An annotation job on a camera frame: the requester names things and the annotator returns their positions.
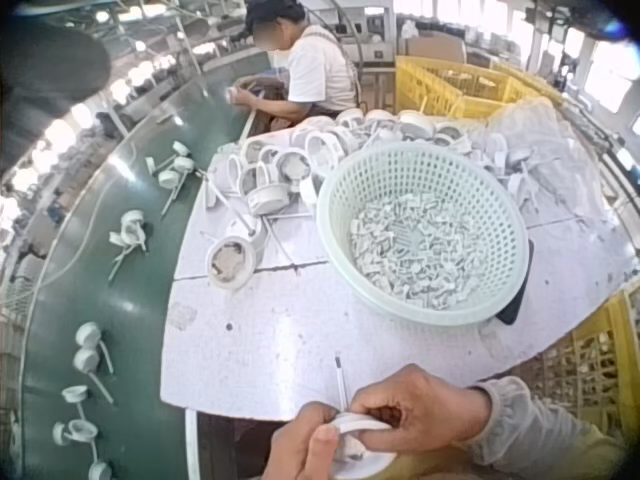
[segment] cable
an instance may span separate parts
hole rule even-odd
[[[131,156],[132,156],[131,160],[126,164],[127,167],[130,167],[131,165],[133,165],[133,162],[136,161],[136,158],[138,156],[135,143],[133,143],[133,142],[131,142]],[[7,304],[16,302],[18,300],[22,300],[23,298],[27,298],[27,297],[37,293],[39,289],[51,285],[53,282],[55,282],[56,280],[61,278],[65,273],[67,273],[71,269],[71,267],[73,267],[73,265],[76,263],[78,258],[80,258],[80,255],[82,255],[85,247],[87,246],[87,241],[89,240],[89,234],[91,233],[91,230],[93,229],[93,224],[95,223],[96,217],[98,216],[98,211],[100,210],[100,205],[102,205],[102,201],[106,197],[107,192],[109,191],[111,186],[119,178],[121,178],[121,177],[117,176],[117,177],[113,178],[109,183],[107,183],[107,185],[105,185],[104,190],[100,194],[100,197],[98,197],[98,201],[96,202],[96,205],[93,208],[93,213],[91,214],[91,218],[89,220],[89,225],[87,226],[87,231],[84,234],[84,238],[82,239],[82,243],[80,244],[80,247],[76,251],[76,254],[69,261],[69,263],[62,270],[60,270],[58,273],[52,275],[50,278],[47,278],[46,280],[43,278],[41,282],[36,284],[35,288],[31,289],[30,291],[28,291],[26,293],[21,293],[20,295],[16,295],[16,296],[14,296],[12,298],[9,298],[7,300],[2,300],[2,301],[0,301],[0,305],[7,305]],[[67,222],[69,221],[69,218],[71,218],[72,216],[73,216],[73,212],[67,218]]]

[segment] ceiling light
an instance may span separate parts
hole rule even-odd
[[[109,12],[105,12],[104,10],[100,10],[96,13],[96,20],[98,21],[98,23],[108,22],[109,18],[111,18]]]

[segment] window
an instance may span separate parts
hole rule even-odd
[[[633,44],[599,42],[584,89],[607,110],[617,113],[632,81],[638,78],[640,61]]]
[[[460,4],[458,0],[439,1],[438,20],[444,23],[460,23]]]
[[[636,121],[633,122],[633,126],[631,127],[631,130],[636,135],[640,135],[640,114],[636,117]]]
[[[393,7],[396,13],[433,17],[433,0],[394,0]]]
[[[461,0],[460,22],[470,27],[478,27],[482,21],[480,0]]]
[[[507,34],[507,4],[497,0],[485,0],[482,30],[497,35]]]
[[[582,49],[582,43],[584,42],[584,33],[575,28],[570,28],[567,32],[567,38],[564,42],[564,51],[567,55],[571,55],[573,58],[580,56],[580,50]]]
[[[513,12],[513,25],[510,38],[520,46],[520,62],[524,66],[531,54],[531,40],[533,39],[533,25],[525,22],[525,13]]]

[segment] person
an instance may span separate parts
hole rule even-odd
[[[296,124],[309,116],[337,117],[357,107],[358,74],[336,38],[320,26],[309,25],[297,0],[250,0],[246,29],[263,50],[288,50],[288,97],[262,99],[252,85],[282,86],[273,77],[245,77],[231,91],[231,103],[246,105]]]
[[[376,479],[608,479],[623,456],[616,440],[533,399],[516,377],[465,389],[408,365],[359,390],[349,410],[393,427],[357,437],[370,451],[401,454]],[[328,480],[337,413],[303,407],[274,434],[263,480]]]

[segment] yellow plastic crate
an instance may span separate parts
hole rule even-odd
[[[493,61],[491,64],[491,69],[515,78],[527,88],[534,90],[543,97],[547,97],[556,107],[559,107],[564,103],[562,94],[540,77],[531,75],[520,70],[519,68],[513,67],[506,63],[502,63],[500,61]]]
[[[396,109],[427,115],[487,118],[527,97],[540,96],[501,72],[418,57],[396,59]]]
[[[535,395],[633,442],[640,432],[640,362],[629,292],[611,297],[551,348],[509,373]]]

